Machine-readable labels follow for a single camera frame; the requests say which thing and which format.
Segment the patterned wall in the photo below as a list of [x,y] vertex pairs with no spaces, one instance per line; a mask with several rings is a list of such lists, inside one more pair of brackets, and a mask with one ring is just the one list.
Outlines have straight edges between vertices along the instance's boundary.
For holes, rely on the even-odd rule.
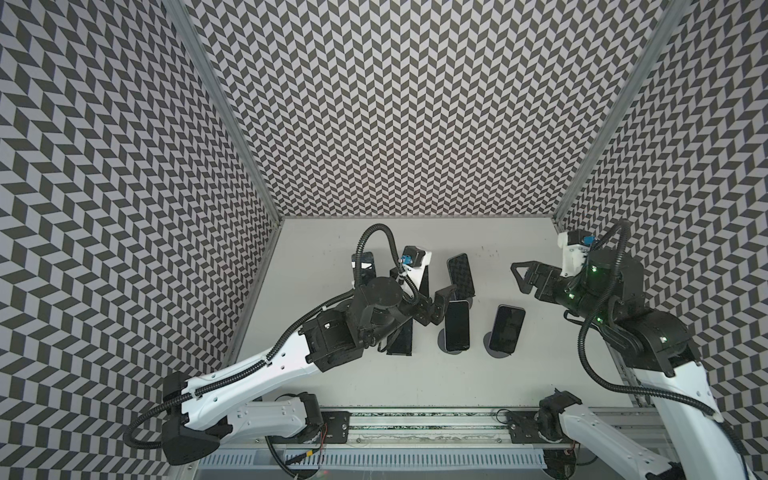
[[0,478],[160,478],[122,425],[220,367],[264,209],[158,0],[0,9]]
[[[768,161],[762,2],[694,2],[569,227],[634,222],[650,301],[697,334],[720,408],[768,466]],[[768,478],[763,472],[761,478]]]
[[277,208],[310,216],[551,213],[662,4],[187,0]]

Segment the smartphone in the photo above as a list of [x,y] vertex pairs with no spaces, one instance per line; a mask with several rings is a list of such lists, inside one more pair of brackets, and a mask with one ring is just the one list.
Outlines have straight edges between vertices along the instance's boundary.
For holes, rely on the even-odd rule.
[[523,327],[525,310],[516,306],[499,305],[493,322],[488,347],[496,352],[514,353]]
[[[355,254],[352,254],[352,275],[355,275]],[[376,278],[376,265],[373,263],[373,252],[362,252],[360,261],[360,280],[363,285]]]
[[469,257],[466,253],[448,259],[448,275],[451,277],[451,283],[456,285],[454,300],[466,300],[475,296],[475,284],[472,282]]
[[469,301],[453,300],[445,309],[445,349],[469,350]]

